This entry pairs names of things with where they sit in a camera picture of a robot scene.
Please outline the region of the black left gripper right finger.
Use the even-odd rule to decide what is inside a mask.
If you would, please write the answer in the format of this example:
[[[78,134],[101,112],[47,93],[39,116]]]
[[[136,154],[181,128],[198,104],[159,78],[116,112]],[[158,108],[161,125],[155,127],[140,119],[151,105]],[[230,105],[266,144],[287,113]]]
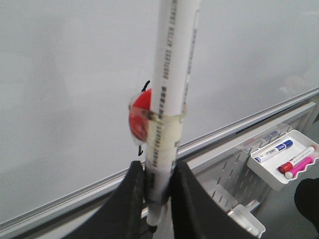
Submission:
[[[175,239],[254,239],[207,194],[188,164],[179,162],[169,184]]]

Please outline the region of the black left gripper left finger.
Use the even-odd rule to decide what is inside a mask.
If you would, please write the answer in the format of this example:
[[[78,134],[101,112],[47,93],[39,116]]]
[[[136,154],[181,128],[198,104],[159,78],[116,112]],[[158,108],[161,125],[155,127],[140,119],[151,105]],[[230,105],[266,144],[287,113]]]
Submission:
[[[144,171],[130,164],[124,179],[105,204],[65,239],[137,239],[143,209]]]

